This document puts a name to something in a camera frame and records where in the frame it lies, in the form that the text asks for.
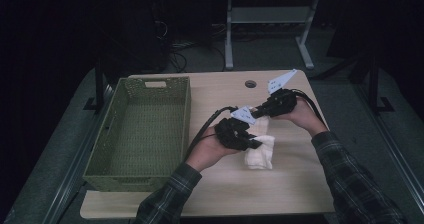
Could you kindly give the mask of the white metal desk frame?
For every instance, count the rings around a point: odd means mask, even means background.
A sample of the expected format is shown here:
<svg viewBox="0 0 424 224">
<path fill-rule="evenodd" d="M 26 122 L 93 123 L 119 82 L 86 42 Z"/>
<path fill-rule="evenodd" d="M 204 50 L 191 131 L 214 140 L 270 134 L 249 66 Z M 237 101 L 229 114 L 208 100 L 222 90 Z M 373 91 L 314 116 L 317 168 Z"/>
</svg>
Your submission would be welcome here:
<svg viewBox="0 0 424 224">
<path fill-rule="evenodd" d="M 304 66 L 314 68 L 306 42 L 314 21 L 320 0 L 281 0 L 281 4 L 236 5 L 227 0 L 226 34 L 224 40 L 225 68 L 234 68 L 232 28 L 235 24 L 300 24 L 302 32 L 295 37 L 296 45 Z"/>
</svg>

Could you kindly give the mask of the green perforated plastic basket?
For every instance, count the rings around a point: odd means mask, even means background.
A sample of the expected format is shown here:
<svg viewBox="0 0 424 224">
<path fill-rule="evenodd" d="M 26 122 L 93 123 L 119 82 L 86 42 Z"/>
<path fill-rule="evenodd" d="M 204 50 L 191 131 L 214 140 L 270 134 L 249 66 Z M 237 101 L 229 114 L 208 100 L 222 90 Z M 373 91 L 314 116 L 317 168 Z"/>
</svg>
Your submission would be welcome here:
<svg viewBox="0 0 424 224">
<path fill-rule="evenodd" d="M 103 192 L 152 192 L 183 161 L 189 142 L 190 79 L 122 78 L 83 178 Z"/>
</svg>

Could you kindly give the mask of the white cloth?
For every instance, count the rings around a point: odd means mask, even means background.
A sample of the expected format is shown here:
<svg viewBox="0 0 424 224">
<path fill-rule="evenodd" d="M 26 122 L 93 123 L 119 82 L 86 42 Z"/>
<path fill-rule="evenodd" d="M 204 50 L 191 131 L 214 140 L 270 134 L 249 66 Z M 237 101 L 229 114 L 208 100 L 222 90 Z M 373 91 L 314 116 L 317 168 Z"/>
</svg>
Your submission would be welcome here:
<svg viewBox="0 0 424 224">
<path fill-rule="evenodd" d="M 258 148 L 249 148 L 245 152 L 244 163 L 249 169 L 272 169 L 275 137 L 268 134 L 269 122 L 270 118 L 263 116 L 248 129 L 250 134 L 255 135 L 255 140 L 261 142 Z"/>
</svg>

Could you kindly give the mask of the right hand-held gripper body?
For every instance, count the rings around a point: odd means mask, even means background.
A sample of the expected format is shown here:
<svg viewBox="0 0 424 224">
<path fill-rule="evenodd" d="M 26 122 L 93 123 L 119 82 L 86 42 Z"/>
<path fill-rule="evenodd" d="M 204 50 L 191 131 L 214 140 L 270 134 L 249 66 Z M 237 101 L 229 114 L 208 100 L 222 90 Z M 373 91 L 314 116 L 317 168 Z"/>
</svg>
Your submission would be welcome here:
<svg viewBox="0 0 424 224">
<path fill-rule="evenodd" d="M 297 101 L 293 90 L 285 89 L 284 85 L 297 73 L 293 69 L 286 74 L 280 75 L 268 82 L 268 92 L 270 97 L 267 99 L 266 113 L 270 117 L 279 116 L 291 112 Z"/>
</svg>

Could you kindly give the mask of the person's right hand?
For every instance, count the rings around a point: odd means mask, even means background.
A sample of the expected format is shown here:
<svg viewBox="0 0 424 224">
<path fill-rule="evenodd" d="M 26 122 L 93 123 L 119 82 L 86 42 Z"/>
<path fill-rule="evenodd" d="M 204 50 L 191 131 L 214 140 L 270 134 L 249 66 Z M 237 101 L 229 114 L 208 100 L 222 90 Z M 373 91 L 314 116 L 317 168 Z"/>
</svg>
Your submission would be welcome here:
<svg viewBox="0 0 424 224">
<path fill-rule="evenodd" d="M 326 125 L 319 120 L 317 115 L 308 105 L 307 101 L 301 97 L 297 98 L 297 104 L 290 113 L 276 116 L 275 120 L 291 121 L 296 126 L 306 130 L 311 137 L 328 130 Z"/>
</svg>

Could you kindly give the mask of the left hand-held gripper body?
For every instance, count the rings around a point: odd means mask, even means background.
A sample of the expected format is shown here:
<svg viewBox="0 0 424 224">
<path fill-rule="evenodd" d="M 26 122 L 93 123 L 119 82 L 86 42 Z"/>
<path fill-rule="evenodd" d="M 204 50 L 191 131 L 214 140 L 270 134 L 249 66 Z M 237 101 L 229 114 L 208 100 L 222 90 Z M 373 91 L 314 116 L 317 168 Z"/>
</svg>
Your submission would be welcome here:
<svg viewBox="0 0 424 224">
<path fill-rule="evenodd" d="M 223 118 L 215 127 L 215 134 L 220 143 L 229 149 L 245 151 L 247 139 L 253 134 L 249 134 L 247 130 L 249 124 L 236 118 Z"/>
</svg>

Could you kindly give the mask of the person's left hand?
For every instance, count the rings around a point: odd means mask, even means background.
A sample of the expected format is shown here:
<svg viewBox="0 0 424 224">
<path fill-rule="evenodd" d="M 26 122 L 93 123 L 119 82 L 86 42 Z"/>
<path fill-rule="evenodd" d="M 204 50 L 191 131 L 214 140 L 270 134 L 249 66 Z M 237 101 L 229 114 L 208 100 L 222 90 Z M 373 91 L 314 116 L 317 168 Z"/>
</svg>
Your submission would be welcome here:
<svg viewBox="0 0 424 224">
<path fill-rule="evenodd" d="M 201 172 L 215 165 L 221 158 L 236 153 L 238 150 L 223 146 L 215 134 L 215 129 L 209 127 L 202 135 L 202 139 L 192 149 L 185 163 Z"/>
</svg>

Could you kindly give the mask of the black metal stand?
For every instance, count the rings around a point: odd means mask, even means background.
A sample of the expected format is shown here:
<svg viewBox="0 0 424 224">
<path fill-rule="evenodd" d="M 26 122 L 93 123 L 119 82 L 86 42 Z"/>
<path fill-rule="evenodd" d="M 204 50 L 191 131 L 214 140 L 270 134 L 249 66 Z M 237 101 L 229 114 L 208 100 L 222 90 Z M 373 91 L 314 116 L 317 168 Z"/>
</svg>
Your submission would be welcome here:
<svg viewBox="0 0 424 224">
<path fill-rule="evenodd" d="M 393 112 L 394 108 L 386 97 L 378 96 L 379 66 L 376 57 L 371 58 L 369 64 L 368 81 L 368 104 L 373 113 L 379 115 L 381 112 Z"/>
<path fill-rule="evenodd" d="M 104 81 L 103 81 L 103 69 L 101 61 L 98 60 L 94 68 L 95 74 L 95 96 L 90 97 L 85 105 L 84 110 L 91 110 L 95 113 L 99 113 L 104 106 Z"/>
</svg>

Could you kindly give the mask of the aluminium floor rail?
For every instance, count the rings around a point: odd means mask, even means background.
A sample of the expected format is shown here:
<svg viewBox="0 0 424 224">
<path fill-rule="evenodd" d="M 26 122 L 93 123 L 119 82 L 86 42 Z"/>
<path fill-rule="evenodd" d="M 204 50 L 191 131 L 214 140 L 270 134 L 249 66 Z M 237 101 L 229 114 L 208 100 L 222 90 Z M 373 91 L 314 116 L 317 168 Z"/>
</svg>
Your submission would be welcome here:
<svg viewBox="0 0 424 224">
<path fill-rule="evenodd" d="M 89 125 L 84 132 L 83 139 L 79 142 L 77 151 L 54 195 L 42 224 L 59 224 L 71 204 L 71 199 L 77 196 L 77 194 L 73 193 L 73 190 L 82 178 L 86 161 L 94 145 L 95 136 L 100 128 L 106 106 L 109 104 L 112 94 L 112 87 L 106 85 L 105 87 L 97 88 L 96 95 L 86 101 L 83 110 L 91 114 Z"/>
<path fill-rule="evenodd" d="M 389 129 L 386 123 L 381 118 L 380 114 L 374 111 L 368 104 L 367 94 L 364 89 L 360 86 L 355 85 L 353 87 L 356 95 L 360 99 L 362 105 L 365 107 L 368 115 L 370 116 L 372 122 L 376 126 L 378 132 L 383 138 L 386 146 L 386 150 L 392 162 L 394 163 L 398 173 L 400 174 L 403 183 L 409 190 L 412 198 L 414 199 L 418 209 L 421 214 L 424 216 L 424 187 L 421 185 L 417 179 L 415 173 L 411 169 L 409 163 L 405 159 L 404 155 L 398 147 L 398 143 L 395 141 L 393 136 L 390 134 Z"/>
</svg>

